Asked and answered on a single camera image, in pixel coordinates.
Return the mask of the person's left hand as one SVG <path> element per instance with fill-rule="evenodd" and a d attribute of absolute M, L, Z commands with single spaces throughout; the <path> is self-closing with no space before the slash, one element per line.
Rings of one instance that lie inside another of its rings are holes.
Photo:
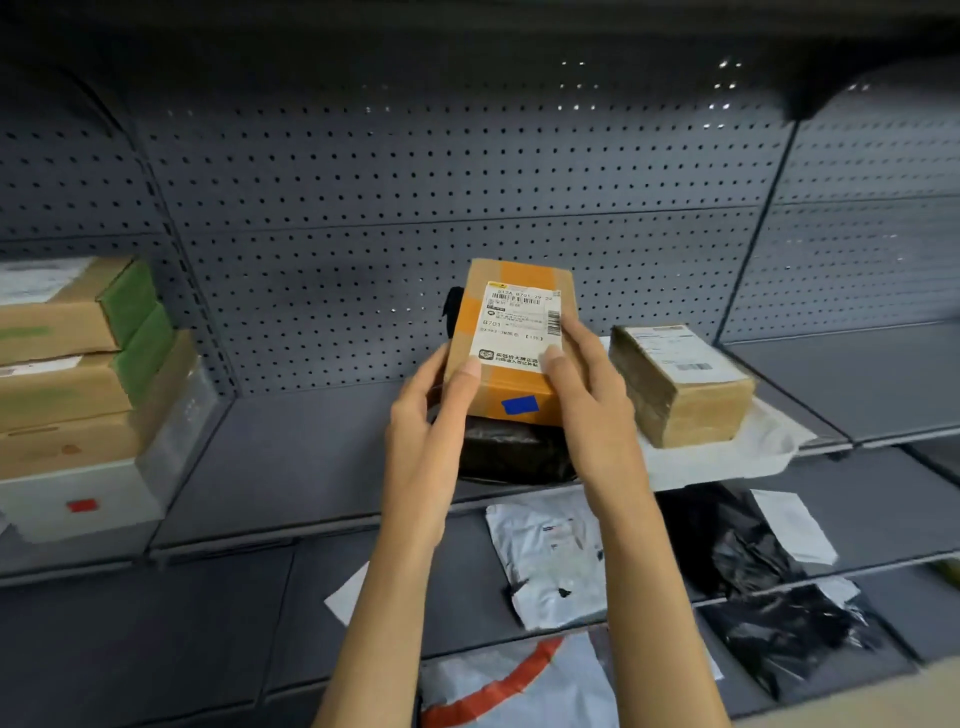
<path fill-rule="evenodd" d="M 443 389 L 450 380 L 443 374 L 449 355 L 445 343 L 405 382 L 390 407 L 386 430 L 383 523 L 418 528 L 435 541 L 452 503 L 464 443 L 443 443 Z"/>

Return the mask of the person's right hand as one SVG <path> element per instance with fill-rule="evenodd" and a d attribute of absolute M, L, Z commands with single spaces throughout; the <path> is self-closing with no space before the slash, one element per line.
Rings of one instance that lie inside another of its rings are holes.
<path fill-rule="evenodd" d="M 578 401 L 559 401 L 572 464 L 595 511 L 632 508 L 652 491 L 626 383 L 597 335 L 570 314 L 560 324 L 561 348 L 580 374 Z"/>

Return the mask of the orange taped cardboard box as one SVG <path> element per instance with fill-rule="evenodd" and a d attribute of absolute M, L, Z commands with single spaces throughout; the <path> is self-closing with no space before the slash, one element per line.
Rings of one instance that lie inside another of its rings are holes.
<path fill-rule="evenodd" d="M 451 290 L 444 307 L 448 382 L 469 358 L 482 364 L 481 383 L 469 415 L 558 428 L 561 406 L 542 367 L 550 346 L 566 350 L 584 376 L 580 355 L 562 329 L 577 317 L 570 271 L 519 262 L 475 258 L 462 293 Z"/>

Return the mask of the person's left forearm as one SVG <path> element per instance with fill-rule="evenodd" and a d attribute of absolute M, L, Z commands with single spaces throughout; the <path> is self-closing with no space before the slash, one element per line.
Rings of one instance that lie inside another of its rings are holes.
<path fill-rule="evenodd" d="M 311 728 L 411 728 L 446 511 L 385 514 Z"/>

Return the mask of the person's right forearm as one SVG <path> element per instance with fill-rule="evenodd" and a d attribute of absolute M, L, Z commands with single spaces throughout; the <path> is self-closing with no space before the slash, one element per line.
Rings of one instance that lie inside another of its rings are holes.
<path fill-rule="evenodd" d="M 585 482 L 606 565 L 620 728 L 733 728 L 654 495 Z"/>

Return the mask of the black plastic parcel bag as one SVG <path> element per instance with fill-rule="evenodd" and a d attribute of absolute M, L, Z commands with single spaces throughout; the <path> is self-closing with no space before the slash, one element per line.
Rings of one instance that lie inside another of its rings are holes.
<path fill-rule="evenodd" d="M 575 480 L 558 427 L 474 417 L 468 413 L 460 477 L 495 484 L 542 486 Z"/>

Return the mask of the brown taped cardboard box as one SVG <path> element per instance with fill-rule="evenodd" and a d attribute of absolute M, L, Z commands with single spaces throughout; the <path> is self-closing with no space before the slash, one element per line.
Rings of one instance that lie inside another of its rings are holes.
<path fill-rule="evenodd" d="M 662 450 L 733 440 L 757 389 L 749 373 L 682 323 L 617 325 L 608 356 L 639 431 Z"/>

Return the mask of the white grey mailer bag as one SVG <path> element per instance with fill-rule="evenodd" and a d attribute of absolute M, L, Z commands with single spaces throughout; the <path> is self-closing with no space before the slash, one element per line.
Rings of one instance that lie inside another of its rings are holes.
<path fill-rule="evenodd" d="M 490 504 L 485 519 L 526 630 L 559 629 L 606 612 L 605 550 L 583 490 Z"/>

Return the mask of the grey metal shelving unit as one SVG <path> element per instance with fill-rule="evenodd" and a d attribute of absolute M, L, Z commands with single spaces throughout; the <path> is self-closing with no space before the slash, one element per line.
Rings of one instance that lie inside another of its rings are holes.
<path fill-rule="evenodd" d="M 815 432 L 889 632 L 780 702 L 960 658 L 960 0 L 0 0 L 0 261 L 134 254 L 214 421 L 155 526 L 0 541 L 2 728 L 306 728 L 390 400 L 472 258 L 687 323 Z"/>

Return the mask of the white flat mailer bag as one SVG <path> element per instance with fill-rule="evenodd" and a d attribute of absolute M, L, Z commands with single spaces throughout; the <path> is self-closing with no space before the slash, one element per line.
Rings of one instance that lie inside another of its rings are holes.
<path fill-rule="evenodd" d="M 803 445 L 815 439 L 808 428 L 760 399 L 758 382 L 753 379 L 756 388 L 751 407 L 739 432 L 728 442 L 661 449 L 654 447 L 635 424 L 654 491 L 715 480 L 774 476 L 786 468 Z"/>

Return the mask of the black bag with white label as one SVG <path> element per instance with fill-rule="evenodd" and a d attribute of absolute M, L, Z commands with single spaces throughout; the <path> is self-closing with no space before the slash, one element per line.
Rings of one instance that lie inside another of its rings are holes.
<path fill-rule="evenodd" d="M 707 483 L 655 495 L 686 581 L 709 598 L 772 593 L 839 554 L 794 492 Z"/>

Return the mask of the white paper sheet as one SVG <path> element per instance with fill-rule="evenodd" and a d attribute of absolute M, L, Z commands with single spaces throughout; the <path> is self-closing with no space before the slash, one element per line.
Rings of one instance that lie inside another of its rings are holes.
<path fill-rule="evenodd" d="M 343 626 L 349 627 L 359 600 L 370 562 L 362 564 L 354 574 L 323 601 L 324 606 Z"/>

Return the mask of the white mailer with orange stripe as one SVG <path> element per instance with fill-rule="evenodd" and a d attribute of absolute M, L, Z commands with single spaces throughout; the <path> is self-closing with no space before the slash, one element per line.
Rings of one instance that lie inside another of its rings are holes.
<path fill-rule="evenodd" d="M 589 632 L 427 662 L 420 692 L 419 728 L 619 728 Z"/>

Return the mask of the crumpled black plastic bag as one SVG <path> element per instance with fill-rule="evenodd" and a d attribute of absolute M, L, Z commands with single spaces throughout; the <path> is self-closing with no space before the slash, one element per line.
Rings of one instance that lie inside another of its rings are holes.
<path fill-rule="evenodd" d="M 782 705 L 812 698 L 819 676 L 847 659 L 897 652 L 880 616 L 847 578 L 728 599 L 699 614 L 744 672 Z"/>

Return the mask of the white box with red sticker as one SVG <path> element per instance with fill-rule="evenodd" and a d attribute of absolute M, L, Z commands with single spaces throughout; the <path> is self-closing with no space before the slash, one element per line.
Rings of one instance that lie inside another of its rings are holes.
<path fill-rule="evenodd" d="M 198 362 L 186 393 L 142 454 L 0 480 L 0 515 L 29 544 L 157 523 L 173 504 L 222 411 Z"/>

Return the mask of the plain brown cardboard box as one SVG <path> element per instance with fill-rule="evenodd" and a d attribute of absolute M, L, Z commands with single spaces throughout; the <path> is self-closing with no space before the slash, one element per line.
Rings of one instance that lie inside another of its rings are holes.
<path fill-rule="evenodd" d="M 0 480 L 48 475 L 142 455 L 186 394 L 198 360 L 191 333 L 178 330 L 170 353 L 137 407 L 0 432 Z"/>

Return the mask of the green taped cardboard box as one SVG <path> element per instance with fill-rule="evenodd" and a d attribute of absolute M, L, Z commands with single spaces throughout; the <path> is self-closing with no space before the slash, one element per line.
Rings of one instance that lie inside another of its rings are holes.
<path fill-rule="evenodd" d="M 159 304 L 137 257 L 0 261 L 0 366 L 119 352 Z"/>
<path fill-rule="evenodd" d="M 176 334 L 158 303 L 119 351 L 0 366 L 0 432 L 136 408 L 171 353 Z"/>

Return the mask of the brown cardboard carton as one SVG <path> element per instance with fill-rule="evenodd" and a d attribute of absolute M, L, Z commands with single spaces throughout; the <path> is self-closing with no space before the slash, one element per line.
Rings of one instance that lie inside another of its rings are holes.
<path fill-rule="evenodd" d="M 960 657 L 881 684 L 738 720 L 734 728 L 960 728 Z"/>

